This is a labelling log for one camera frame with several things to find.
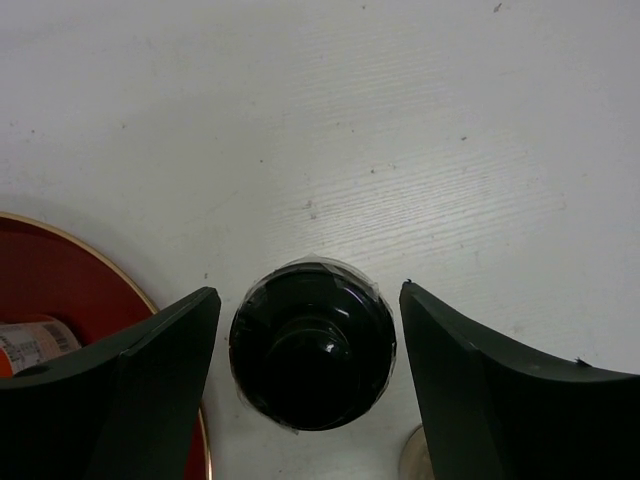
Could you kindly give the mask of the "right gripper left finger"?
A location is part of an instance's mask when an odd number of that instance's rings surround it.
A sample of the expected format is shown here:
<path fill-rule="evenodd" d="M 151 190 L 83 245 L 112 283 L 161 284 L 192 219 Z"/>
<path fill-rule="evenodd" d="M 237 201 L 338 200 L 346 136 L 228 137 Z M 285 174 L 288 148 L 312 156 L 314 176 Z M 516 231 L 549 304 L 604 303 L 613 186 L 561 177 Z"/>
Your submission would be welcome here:
<path fill-rule="evenodd" d="M 203 287 L 1 382 L 4 479 L 181 479 L 221 300 Z"/>

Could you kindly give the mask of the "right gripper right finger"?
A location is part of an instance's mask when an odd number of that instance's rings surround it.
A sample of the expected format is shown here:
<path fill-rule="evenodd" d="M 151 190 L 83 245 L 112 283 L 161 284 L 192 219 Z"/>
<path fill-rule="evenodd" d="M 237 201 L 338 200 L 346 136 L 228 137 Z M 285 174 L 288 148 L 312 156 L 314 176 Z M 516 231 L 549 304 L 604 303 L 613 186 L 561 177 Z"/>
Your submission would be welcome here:
<path fill-rule="evenodd" d="M 531 348 L 421 286 L 400 293 L 438 479 L 635 479 L 639 378 Z"/>

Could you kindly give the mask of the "black-capped tan shaker bottle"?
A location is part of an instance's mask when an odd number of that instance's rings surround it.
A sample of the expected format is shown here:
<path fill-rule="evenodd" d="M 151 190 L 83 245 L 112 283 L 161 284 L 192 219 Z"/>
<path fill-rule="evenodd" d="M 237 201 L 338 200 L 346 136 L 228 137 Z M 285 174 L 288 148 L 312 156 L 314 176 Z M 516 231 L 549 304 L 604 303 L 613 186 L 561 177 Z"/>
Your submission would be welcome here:
<path fill-rule="evenodd" d="M 408 437 L 399 459 L 399 480 L 434 480 L 431 458 L 422 425 Z"/>

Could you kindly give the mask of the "short jar red-white lid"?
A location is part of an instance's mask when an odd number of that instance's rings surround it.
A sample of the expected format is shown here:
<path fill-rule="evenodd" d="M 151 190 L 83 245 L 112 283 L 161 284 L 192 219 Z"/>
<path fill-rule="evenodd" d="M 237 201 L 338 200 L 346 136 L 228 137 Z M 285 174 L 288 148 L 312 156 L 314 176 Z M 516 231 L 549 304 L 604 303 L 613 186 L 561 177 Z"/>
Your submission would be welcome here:
<path fill-rule="evenodd" d="M 75 352 L 82 347 L 74 333 L 48 315 L 27 315 L 20 322 L 1 322 L 1 377 Z"/>

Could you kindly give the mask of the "black-capped white shaker bottle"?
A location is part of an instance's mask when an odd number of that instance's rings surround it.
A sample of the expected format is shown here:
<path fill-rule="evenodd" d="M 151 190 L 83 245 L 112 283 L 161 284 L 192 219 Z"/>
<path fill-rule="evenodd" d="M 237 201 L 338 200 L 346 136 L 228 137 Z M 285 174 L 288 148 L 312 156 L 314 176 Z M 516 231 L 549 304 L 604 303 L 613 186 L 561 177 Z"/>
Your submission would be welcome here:
<path fill-rule="evenodd" d="M 316 255 L 257 281 L 229 332 L 239 395 L 294 431 L 336 429 L 366 414 L 388 386 L 396 352 L 392 309 L 378 286 Z"/>

